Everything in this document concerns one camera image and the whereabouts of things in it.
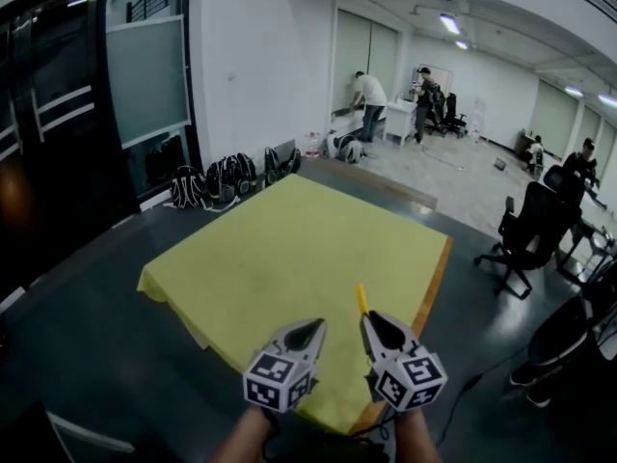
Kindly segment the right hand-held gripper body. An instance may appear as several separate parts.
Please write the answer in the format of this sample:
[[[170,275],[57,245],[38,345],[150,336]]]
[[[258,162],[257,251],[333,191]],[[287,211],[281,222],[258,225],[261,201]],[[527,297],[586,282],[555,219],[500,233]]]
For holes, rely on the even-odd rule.
[[[378,361],[368,374],[372,400],[384,401],[394,411],[412,411],[434,402],[447,381],[438,355],[423,345]]]

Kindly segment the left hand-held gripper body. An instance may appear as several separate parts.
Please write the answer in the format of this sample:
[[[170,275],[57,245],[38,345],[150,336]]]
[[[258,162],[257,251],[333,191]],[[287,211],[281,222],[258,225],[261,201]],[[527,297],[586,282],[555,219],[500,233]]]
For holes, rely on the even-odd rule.
[[[258,350],[243,373],[245,399],[277,413],[295,408],[315,384],[316,358],[280,340]]]

